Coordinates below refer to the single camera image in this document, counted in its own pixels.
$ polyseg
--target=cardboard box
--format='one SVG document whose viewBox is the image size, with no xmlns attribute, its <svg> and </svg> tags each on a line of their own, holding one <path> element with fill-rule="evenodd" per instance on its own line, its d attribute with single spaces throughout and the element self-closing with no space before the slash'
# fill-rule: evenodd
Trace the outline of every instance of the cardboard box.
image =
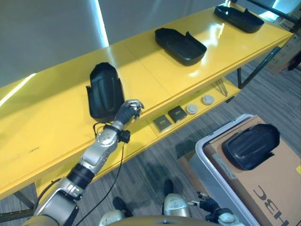
<svg viewBox="0 0 301 226">
<path fill-rule="evenodd" d="M 275 156 L 250 171 L 234 167 L 223 154 L 222 143 L 253 125 L 265 123 L 256 116 L 227 131 L 203 150 L 227 183 L 262 226 L 295 226 L 301 220 L 300 158 L 282 140 Z"/>
<path fill-rule="evenodd" d="M 270 72 L 277 73 L 288 66 L 289 61 L 301 51 L 301 38 L 294 34 L 290 40 L 265 66 Z"/>
<path fill-rule="evenodd" d="M 301 17 L 301 3 L 297 5 L 288 15 L 299 19 Z M 274 22 L 275 24 L 283 27 L 286 30 L 291 30 L 294 26 L 294 23 L 278 17 Z M 268 62 L 265 66 L 270 72 L 277 73 L 285 69 L 290 60 L 301 51 L 301 29 L 299 29 L 294 36 L 282 47 L 282 49 L 274 56 L 274 58 Z"/>
</svg>

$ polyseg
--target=yellow table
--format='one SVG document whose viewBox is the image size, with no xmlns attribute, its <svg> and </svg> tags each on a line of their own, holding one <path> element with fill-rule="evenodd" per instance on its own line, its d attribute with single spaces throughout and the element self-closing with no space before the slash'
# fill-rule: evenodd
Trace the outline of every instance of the yellow table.
<svg viewBox="0 0 301 226">
<path fill-rule="evenodd" d="M 132 136 L 125 146 L 126 161 L 236 95 L 240 90 L 225 79 L 227 97 L 210 84 L 282 45 L 292 35 L 270 23 L 256 33 L 244 33 L 224 23 L 213 10 L 162 26 L 181 33 L 189 31 L 207 47 L 204 58 L 193 66 L 183 66 L 164 52 L 155 42 L 154 29 L 1 88 L 0 199 L 32 182 L 36 182 L 40 193 L 49 180 L 65 175 L 92 144 L 95 121 L 89 115 L 85 86 L 96 64 L 113 65 L 125 99 L 137 98 L 145 105 L 140 120 L 128 128 Z M 205 94 L 214 96 L 213 105 L 200 102 Z M 174 106 L 185 108 L 188 103 L 199 106 L 198 114 L 159 133 L 152 120 Z M 96 178 L 118 166 L 120 148 Z"/>
</svg>

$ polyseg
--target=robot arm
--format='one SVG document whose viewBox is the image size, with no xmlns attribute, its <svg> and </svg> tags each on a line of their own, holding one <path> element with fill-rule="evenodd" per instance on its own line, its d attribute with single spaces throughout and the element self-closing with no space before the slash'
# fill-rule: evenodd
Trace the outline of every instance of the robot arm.
<svg viewBox="0 0 301 226">
<path fill-rule="evenodd" d="M 245 226 L 236 215 L 228 208 L 220 208 L 219 204 L 207 194 L 198 192 L 200 202 L 190 201 L 189 204 L 199 206 L 201 209 L 210 212 L 206 221 L 214 222 L 222 226 Z"/>
<path fill-rule="evenodd" d="M 128 100 L 119 109 L 114 122 L 106 125 L 95 142 L 87 148 L 79 163 L 67 177 L 62 178 L 34 212 L 34 217 L 23 226 L 56 225 L 67 226 L 74 221 L 79 209 L 75 201 L 82 198 L 83 192 L 100 171 L 109 155 L 115 151 L 119 141 L 129 142 L 129 131 L 124 125 L 133 116 L 137 119 L 143 104 L 139 100 Z"/>
</svg>

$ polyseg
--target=table leg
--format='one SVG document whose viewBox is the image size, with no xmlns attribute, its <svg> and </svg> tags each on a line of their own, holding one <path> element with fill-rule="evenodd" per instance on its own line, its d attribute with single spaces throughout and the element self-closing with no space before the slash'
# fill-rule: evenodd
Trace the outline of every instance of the table leg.
<svg viewBox="0 0 301 226">
<path fill-rule="evenodd" d="M 27 218 L 33 215 L 34 203 L 20 191 L 15 192 L 14 196 L 17 197 L 21 202 L 23 202 L 29 209 L 9 213 L 0 213 L 0 222 Z"/>
<path fill-rule="evenodd" d="M 255 68 L 255 70 L 242 82 L 241 80 L 241 68 L 237 69 L 237 80 L 238 88 L 244 88 L 257 74 L 264 68 L 265 65 L 275 56 L 275 54 L 280 50 L 280 47 L 275 47 L 264 60 Z"/>
<path fill-rule="evenodd" d="M 233 100 L 234 97 L 230 97 L 228 100 L 226 100 L 226 103 L 229 103 L 231 100 Z"/>
<path fill-rule="evenodd" d="M 11 220 L 17 220 L 21 218 L 27 218 L 27 217 L 31 217 L 32 215 L 33 215 L 33 209 L 15 211 L 10 213 L 0 213 L 0 223 L 11 221 Z"/>
<path fill-rule="evenodd" d="M 17 191 L 14 193 L 14 196 L 17 197 L 21 202 L 23 202 L 29 209 L 34 208 L 34 203 L 28 199 L 22 192 Z"/>
</svg>

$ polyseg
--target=small round button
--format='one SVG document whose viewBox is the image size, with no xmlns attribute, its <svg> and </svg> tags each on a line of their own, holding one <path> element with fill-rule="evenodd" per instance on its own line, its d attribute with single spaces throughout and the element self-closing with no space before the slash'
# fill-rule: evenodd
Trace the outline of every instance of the small round button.
<svg viewBox="0 0 301 226">
<path fill-rule="evenodd" d="M 196 114 L 198 112 L 198 106 L 190 104 L 186 107 L 188 114 Z"/>
<path fill-rule="evenodd" d="M 205 95 L 205 96 L 203 96 L 203 98 L 202 98 L 202 102 L 203 102 L 203 104 L 205 104 L 205 105 L 211 105 L 211 104 L 213 104 L 213 102 L 214 102 L 214 97 L 211 96 L 211 95 Z"/>
</svg>

